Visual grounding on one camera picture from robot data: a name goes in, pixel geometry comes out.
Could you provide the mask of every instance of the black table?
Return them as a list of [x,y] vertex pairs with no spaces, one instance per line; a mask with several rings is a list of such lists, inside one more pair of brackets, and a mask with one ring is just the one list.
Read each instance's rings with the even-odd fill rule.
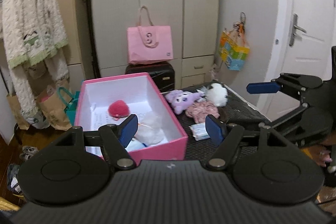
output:
[[[184,88],[183,90],[196,92],[197,89],[200,89],[202,86],[208,86],[211,83],[212,82],[190,86],[188,88]],[[228,119],[267,119],[259,111],[256,111],[250,107],[246,102],[244,102],[229,89],[227,91],[230,98],[227,105],[223,107],[223,109],[226,112]],[[200,141],[196,141],[194,139],[193,133],[189,128],[189,126],[195,124],[194,119],[187,117],[184,112],[180,115],[176,115],[176,117],[189,137],[184,159],[200,160],[202,163],[205,163],[209,156],[211,156],[216,150],[216,146],[210,139]],[[256,147],[243,147],[240,156],[254,153],[256,149]]]

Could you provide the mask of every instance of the black cable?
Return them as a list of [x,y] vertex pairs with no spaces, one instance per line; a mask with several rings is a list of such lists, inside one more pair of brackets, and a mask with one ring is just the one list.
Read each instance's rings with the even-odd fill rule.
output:
[[2,81],[3,81],[3,84],[5,85],[5,88],[6,88],[6,90],[7,90],[7,94],[9,94],[9,89],[8,89],[8,86],[7,86],[5,77],[4,77],[3,74],[2,74],[1,68],[0,68],[0,75],[1,75],[1,78],[2,78]]
[[331,200],[327,200],[327,201],[323,201],[323,202],[317,203],[317,205],[327,204],[327,203],[334,202],[334,201],[336,201],[336,198],[333,198]]

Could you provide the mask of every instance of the pink tote bag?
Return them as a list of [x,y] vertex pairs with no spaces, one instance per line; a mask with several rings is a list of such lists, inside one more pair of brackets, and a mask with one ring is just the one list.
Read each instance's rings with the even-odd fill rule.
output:
[[[151,26],[141,26],[141,11],[147,11]],[[173,59],[170,26],[154,26],[146,6],[139,9],[137,27],[127,29],[128,63],[152,64]]]

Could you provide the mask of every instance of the metal screw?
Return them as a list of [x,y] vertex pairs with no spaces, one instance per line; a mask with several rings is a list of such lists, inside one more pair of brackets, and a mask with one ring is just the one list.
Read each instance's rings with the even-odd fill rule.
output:
[[131,167],[133,165],[133,160],[126,158],[119,159],[117,165],[124,168]]
[[225,160],[223,159],[211,159],[209,160],[209,165],[212,167],[223,167],[225,165]]

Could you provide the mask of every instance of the white wardrobe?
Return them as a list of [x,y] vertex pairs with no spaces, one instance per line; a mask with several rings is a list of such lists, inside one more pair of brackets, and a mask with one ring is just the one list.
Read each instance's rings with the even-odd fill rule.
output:
[[[127,66],[127,28],[146,5],[154,25],[170,25],[176,88],[204,82],[213,64],[218,0],[91,0],[95,47],[102,77],[120,75]],[[142,25],[148,25],[146,13]]]

